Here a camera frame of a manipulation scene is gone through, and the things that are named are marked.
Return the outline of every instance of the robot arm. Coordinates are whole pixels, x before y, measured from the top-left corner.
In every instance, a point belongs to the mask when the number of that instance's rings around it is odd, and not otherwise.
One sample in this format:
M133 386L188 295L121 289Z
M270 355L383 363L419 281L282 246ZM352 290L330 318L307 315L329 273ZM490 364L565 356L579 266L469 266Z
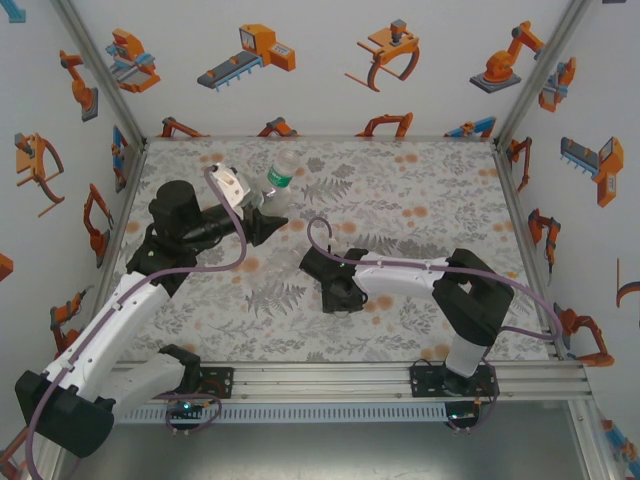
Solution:
M251 206L250 188L235 170L219 165L213 180L254 246L287 223ZM162 270L194 267L198 253L236 231L222 205L200 211L193 187L182 180L160 187L149 211L153 223L104 307L42 374L27 371L16 383L22 413L30 423L54 379L67 371L44 405L36 431L81 458L97 450L114 422L131 409L168 391L193 393L201 382L199 357L173 345L126 373L111 373L136 332L188 273L160 276L130 294L132 287Z
M340 263L328 259L314 247L300 264L305 273L320 281L323 311L357 312L362 310L370 294L433 297L456 332L444 363L443 384L452 395L466 391L478 364L498 336L513 299L511 287L475 275L384 265L401 261L492 272L482 260L464 249L456 249L449 258L434 260L395 259L365 249L350 249L344 258L377 264Z

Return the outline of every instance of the purple cable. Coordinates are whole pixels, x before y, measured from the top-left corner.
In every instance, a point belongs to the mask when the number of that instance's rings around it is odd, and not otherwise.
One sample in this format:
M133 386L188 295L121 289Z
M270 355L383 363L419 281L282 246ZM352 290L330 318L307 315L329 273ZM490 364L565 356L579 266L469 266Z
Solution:
M214 402L216 402L218 404L218 411L208 420L202 422L200 425L198 425L195 428L191 428L189 430L185 430L185 435L192 435L194 433L199 432L200 430L204 430L205 428L207 428L209 425L211 425L213 423L214 420L216 420L220 414L222 413L222 402L220 401L220 399L218 397L215 397L213 395L207 395L206 393L187 393L187 394L176 394L176 395L172 395L170 393L166 393L166 394L162 394L162 395L158 395L157 397L154 397L157 400L195 400L195 399L204 399L204 400L213 400ZM175 427L173 425L171 425L171 414L177 411L177 409L171 410L168 409L167 410L167 414L164 417L164 424L167 426L167 428L171 429L171 430L175 430Z
M135 285L133 285L129 290L127 290L120 297L120 299L117 302L114 302L114 305L116 305L116 304L117 305L122 305L140 287L146 285L149 282L152 282L156 278L163 277L165 275L172 275L172 274L175 274L175 273L214 273L214 272L224 272L226 270L231 270L231 269L239 266L244 261L245 257L247 256L247 239L246 239L246 237L244 235L244 230L242 229L242 225L240 224L240 220L238 220L238 217L236 216L236 214L234 213L233 209L229 205L229 202L227 202L227 199L224 197L224 194L220 191L220 189L215 184L215 182L213 180L211 180L211 178L209 178L210 177L210 173L214 171L214 168L215 168L215 165L212 165L211 167L206 169L205 172L204 172L204 178L207 181L207 184L209 185L209 188L211 188L211 190L216 195L216 197L218 197L218 200L220 201L220 204L224 207L226 212L229 214L229 217L231 218L231 221L233 222L234 227L236 227L236 232L238 233L238 236L240 237L240 248L241 248L240 256L238 257L238 259L236 261L230 263L229 265L223 265L223 266L220 266L220 267L181 267L181 268L168 268L166 270L160 270L159 272L153 273L153 274L149 275L148 277L143 278L142 280L140 280ZM97 333L100 331L100 329L104 326L105 323L107 323L109 318L111 318L111 316L115 312L116 312L116 310L112 306L111 309L107 310L107 313L105 313L102 316L102 318L100 318L100 320L98 320L98 323L96 324L95 328L93 328L87 334L86 338L82 341L82 343L80 343L80 345L78 345L78 347L76 348L75 352L71 355L71 357L69 357L69 364L71 364L73 366L73 364L80 357L80 354L84 351L85 348L87 348L87 346L91 343L93 338L97 335ZM25 456L26 456L26 461L27 461L27 468L29 470L29 473L31 474L31 477L33 477L33 480L44 480L40 476L40 474L38 473L38 469L36 467L36 463L35 463L35 460L34 460L34 457L33 457L33 440L34 440L34 437L35 437L36 425L38 424L38 420L40 420L40 416L42 415L42 411L44 410L45 405L49 401L49 398L51 398L51 395L53 394L54 390L56 389L56 387L58 385L60 385L60 382L62 381L62 379L64 378L64 376L68 372L69 372L69 370L66 369L66 368L63 368L62 370L60 370L60 373L58 373L56 378L53 379L53 381L51 382L51 385L49 385L49 388L47 388L47 390L45 391L44 395L40 399L40 402L38 403L38 405L36 406L35 411L33 412L33 416L31 417L31 421L29 422L29 432L27 433L27 439L26 439L26 444L25 444L25 454L26 454Z
M520 290L521 292L525 293L529 297L531 297L551 316L551 319L553 320L553 323L555 326L555 332L553 332L551 335L545 335L542 333L525 330L523 328L506 326L506 327L502 327L498 331L498 333L504 332L504 331L522 333L523 335L528 335L530 337L534 337L539 340L551 341L551 342L560 338L560 335L562 333L562 324L560 323L560 319L558 318L558 315L556 315L556 312L553 311L553 307L549 305L549 303L544 298L542 298L540 295L534 292L531 288L525 285L522 285L521 283L518 283L515 280L512 280L507 277L503 277L502 275L498 275L497 273L485 272L484 270L476 270L475 268L445 267L440 265L429 265L427 263L402 262L402 261L395 261L395 260L394 261L348 260L346 258L333 255L332 253L328 252L327 250L322 248L320 245L318 245L318 243L313 239L313 236L311 235L311 227L313 226L314 222L322 222L326 225L326 227L329 229L329 238L332 238L333 236L333 229L331 228L331 225L329 224L327 219L323 217L314 217L309 221L309 225L307 225L307 237L309 238L311 245L313 245L313 247L316 250L318 250L322 255L324 255L327 258L330 258L331 260L335 260L341 263L346 263L347 265L379 265L381 267L385 267L385 266L386 267L409 267L409 268L417 268L419 270L431 270L434 272L463 273L466 275L476 275L478 277L489 278L491 280L495 280L497 282L510 285Z

